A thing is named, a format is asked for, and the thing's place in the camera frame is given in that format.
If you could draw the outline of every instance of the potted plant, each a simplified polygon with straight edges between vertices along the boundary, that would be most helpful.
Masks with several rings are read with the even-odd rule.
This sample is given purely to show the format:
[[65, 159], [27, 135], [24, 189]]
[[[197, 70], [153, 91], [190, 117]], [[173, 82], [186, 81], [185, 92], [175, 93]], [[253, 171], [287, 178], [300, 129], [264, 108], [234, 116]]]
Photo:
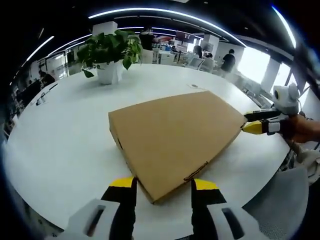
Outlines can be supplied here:
[[94, 77], [85, 68], [96, 68], [100, 83], [115, 84], [122, 78], [125, 69], [141, 61], [142, 46], [134, 32], [116, 30], [114, 34], [91, 36], [77, 52], [78, 61], [87, 78]]

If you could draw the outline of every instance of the desk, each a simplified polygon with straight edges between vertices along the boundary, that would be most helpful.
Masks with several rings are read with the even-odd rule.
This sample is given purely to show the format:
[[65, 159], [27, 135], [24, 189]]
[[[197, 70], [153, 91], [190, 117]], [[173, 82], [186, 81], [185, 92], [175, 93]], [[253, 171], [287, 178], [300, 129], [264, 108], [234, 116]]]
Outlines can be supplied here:
[[[134, 64], [118, 85], [100, 86], [82, 72], [59, 80], [47, 102], [29, 104], [12, 130], [4, 162], [9, 180], [35, 211], [65, 229], [69, 217], [100, 199], [113, 180], [131, 175], [109, 132], [108, 112], [203, 89], [242, 114], [259, 109], [225, 79], [184, 67]], [[288, 151], [280, 135], [241, 132], [200, 177], [217, 183], [228, 202], [243, 206], [273, 177]], [[135, 239], [150, 232], [153, 239], [177, 239], [183, 235], [174, 234], [185, 225], [185, 236], [192, 233], [190, 187], [161, 205], [150, 204], [138, 187], [135, 212]]]

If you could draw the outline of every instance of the ceiling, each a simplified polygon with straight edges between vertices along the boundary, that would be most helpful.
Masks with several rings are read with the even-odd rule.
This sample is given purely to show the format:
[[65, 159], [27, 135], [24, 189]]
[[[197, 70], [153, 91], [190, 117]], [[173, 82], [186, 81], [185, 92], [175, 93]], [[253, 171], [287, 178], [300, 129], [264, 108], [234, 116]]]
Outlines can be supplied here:
[[49, 37], [54, 36], [53, 40], [30, 59], [30, 63], [45, 57], [56, 48], [74, 39], [89, 34], [94, 24], [110, 20], [116, 21], [118, 27], [150, 25], [189, 33], [215, 32], [221, 36], [222, 41], [240, 44], [213, 27], [206, 26], [194, 19], [166, 12], [121, 12], [88, 19], [88, 16], [93, 14], [122, 8], [159, 8], [186, 13], [213, 23], [229, 33], [264, 41], [294, 55], [294, 48], [288, 33], [271, 8], [272, 4], [277, 6], [287, 21], [291, 23], [295, 29], [296, 38], [300, 36], [302, 41], [318, 50], [316, 46], [319, 47], [317, 43], [320, 36], [313, 34], [312, 28], [312, 23], [316, 22], [315, 9], [317, 8], [310, 4], [301, 6], [301, 2], [298, 5], [290, 1], [289, 5], [278, 0], [190, 0], [187, 3], [172, 0], [84, 0], [81, 2], [78, 0], [55, 0], [42, 4], [25, 1], [19, 3], [18, 6], [16, 2], [8, 3], [8, 11], [14, 10], [14, 12], [11, 12], [9, 17], [6, 16], [5, 19], [2, 19], [3, 30], [6, 33], [2, 56], [5, 56], [6, 67], [2, 69], [1, 88], [8, 88], [9, 83], [27, 57]]

